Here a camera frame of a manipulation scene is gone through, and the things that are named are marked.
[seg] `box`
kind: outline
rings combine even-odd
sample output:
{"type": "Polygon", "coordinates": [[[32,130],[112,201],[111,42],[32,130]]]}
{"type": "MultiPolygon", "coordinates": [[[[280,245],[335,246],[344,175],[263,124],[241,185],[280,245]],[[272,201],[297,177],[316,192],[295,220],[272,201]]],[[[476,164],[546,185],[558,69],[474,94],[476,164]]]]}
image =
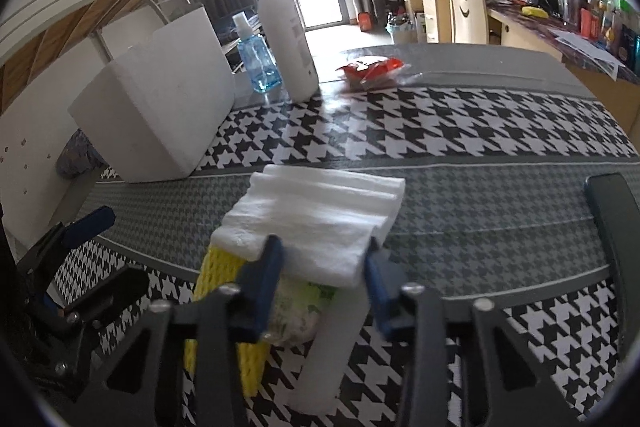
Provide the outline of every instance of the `box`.
{"type": "Polygon", "coordinates": [[[638,35],[628,26],[622,25],[618,58],[631,71],[636,68],[636,39],[638,35]]]}

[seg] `yellow object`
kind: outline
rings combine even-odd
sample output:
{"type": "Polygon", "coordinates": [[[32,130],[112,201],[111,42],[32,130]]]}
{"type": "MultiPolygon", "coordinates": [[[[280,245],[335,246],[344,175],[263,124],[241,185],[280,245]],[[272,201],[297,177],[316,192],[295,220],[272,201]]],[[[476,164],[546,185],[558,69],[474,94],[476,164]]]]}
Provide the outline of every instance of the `yellow object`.
{"type": "MultiPolygon", "coordinates": [[[[244,263],[246,263],[244,259],[220,248],[209,247],[202,261],[200,275],[193,291],[193,300],[202,299],[221,284],[235,280],[238,270],[244,263]]],[[[184,346],[184,366],[192,375],[195,372],[196,346],[196,341],[187,341],[184,346]]],[[[262,381],[264,364],[267,362],[270,347],[267,343],[238,344],[242,391],[247,398],[258,394],[258,386],[262,381]]]]}
{"type": "Polygon", "coordinates": [[[523,6],[522,14],[527,17],[538,17],[539,19],[549,19],[549,14],[545,12],[542,8],[537,8],[535,6],[523,6]]]}

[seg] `blue liquid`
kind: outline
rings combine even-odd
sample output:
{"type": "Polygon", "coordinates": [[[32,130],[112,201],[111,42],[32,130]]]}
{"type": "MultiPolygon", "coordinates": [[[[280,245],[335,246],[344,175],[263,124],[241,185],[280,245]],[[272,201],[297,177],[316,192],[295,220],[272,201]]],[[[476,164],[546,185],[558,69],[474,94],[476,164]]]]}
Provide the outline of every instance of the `blue liquid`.
{"type": "Polygon", "coordinates": [[[242,40],[238,52],[255,92],[267,92],[282,83],[273,55],[260,35],[242,40]]]}
{"type": "Polygon", "coordinates": [[[255,92],[267,92],[282,83],[280,72],[275,66],[256,71],[255,75],[250,74],[250,77],[255,92]]]}

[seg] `folded white towel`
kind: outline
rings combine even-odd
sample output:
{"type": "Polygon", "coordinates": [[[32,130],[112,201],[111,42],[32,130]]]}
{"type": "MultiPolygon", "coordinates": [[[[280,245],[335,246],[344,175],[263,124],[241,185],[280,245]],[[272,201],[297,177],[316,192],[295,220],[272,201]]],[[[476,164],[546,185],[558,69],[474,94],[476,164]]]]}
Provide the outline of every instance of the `folded white towel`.
{"type": "Polygon", "coordinates": [[[396,220],[404,180],[359,172],[269,165],[211,234],[211,244],[248,261],[270,234],[287,249],[284,270],[300,279],[355,287],[372,236],[396,220]]]}

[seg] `wooden desk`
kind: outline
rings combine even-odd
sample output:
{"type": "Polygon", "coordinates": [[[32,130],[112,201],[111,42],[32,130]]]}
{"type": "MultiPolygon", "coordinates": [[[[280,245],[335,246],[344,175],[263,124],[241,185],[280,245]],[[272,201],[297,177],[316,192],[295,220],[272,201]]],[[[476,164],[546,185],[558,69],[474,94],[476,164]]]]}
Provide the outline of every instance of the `wooden desk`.
{"type": "Polygon", "coordinates": [[[535,20],[520,13],[520,7],[492,6],[490,20],[502,25],[502,45],[543,52],[562,62],[609,110],[620,127],[640,147],[640,78],[621,68],[613,80],[597,65],[574,49],[556,41],[550,30],[567,28],[555,20],[535,20]]]}
{"type": "Polygon", "coordinates": [[[404,0],[411,20],[423,12],[427,26],[427,42],[453,42],[449,0],[404,0]]]}

